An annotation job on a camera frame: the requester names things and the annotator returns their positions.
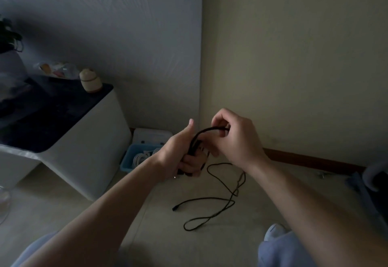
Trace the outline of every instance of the white cable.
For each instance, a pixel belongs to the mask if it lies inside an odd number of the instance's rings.
[[[157,153],[160,150],[160,147],[154,149],[153,151],[144,151],[141,153],[138,153],[134,158],[132,162],[132,166],[136,168],[139,166],[142,162],[144,162],[146,159],[151,157],[153,154]]]

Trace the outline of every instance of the beige wall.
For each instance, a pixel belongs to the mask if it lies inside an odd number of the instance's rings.
[[[201,127],[221,107],[265,147],[367,165],[388,148],[388,0],[203,0]]]

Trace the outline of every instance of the wall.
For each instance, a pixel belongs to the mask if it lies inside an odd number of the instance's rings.
[[[367,165],[388,149],[388,0],[204,0],[201,126],[222,107],[265,147]]]
[[[199,113],[202,0],[0,0],[24,63],[66,60],[113,83],[132,127],[177,132]]]

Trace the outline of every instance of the blue plastic box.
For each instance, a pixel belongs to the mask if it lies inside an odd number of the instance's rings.
[[[124,172],[130,172],[134,169],[132,166],[133,158],[144,151],[153,151],[154,149],[162,147],[162,145],[154,144],[131,144],[125,153],[123,161],[120,164],[120,170]]]

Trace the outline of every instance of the right hand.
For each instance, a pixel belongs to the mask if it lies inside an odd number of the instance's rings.
[[[211,120],[211,126],[230,126],[230,131],[209,131],[200,134],[198,139],[207,147],[217,148],[233,165],[250,173],[251,168],[269,162],[250,119],[240,117],[231,110],[221,109]]]

